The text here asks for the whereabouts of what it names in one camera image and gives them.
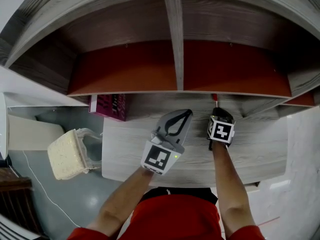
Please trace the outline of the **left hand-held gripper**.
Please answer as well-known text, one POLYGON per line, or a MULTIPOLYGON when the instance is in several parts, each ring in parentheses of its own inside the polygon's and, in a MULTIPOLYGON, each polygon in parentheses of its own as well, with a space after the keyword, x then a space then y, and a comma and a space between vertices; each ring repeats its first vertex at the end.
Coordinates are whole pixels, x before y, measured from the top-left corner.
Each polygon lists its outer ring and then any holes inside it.
POLYGON ((183 144, 191 126, 193 112, 180 109, 163 115, 146 141, 140 165, 164 175, 185 152, 183 144))

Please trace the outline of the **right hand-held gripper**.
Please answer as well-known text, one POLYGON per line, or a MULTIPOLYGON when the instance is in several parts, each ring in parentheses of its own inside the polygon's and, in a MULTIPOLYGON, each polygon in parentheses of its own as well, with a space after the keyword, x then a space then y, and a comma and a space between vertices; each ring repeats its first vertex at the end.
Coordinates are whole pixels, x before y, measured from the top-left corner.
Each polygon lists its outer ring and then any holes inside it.
POLYGON ((233 140, 235 131, 235 120, 225 109, 215 107, 209 118, 207 128, 207 139, 209 140, 208 150, 212 150, 213 141, 221 142, 228 148, 233 140))

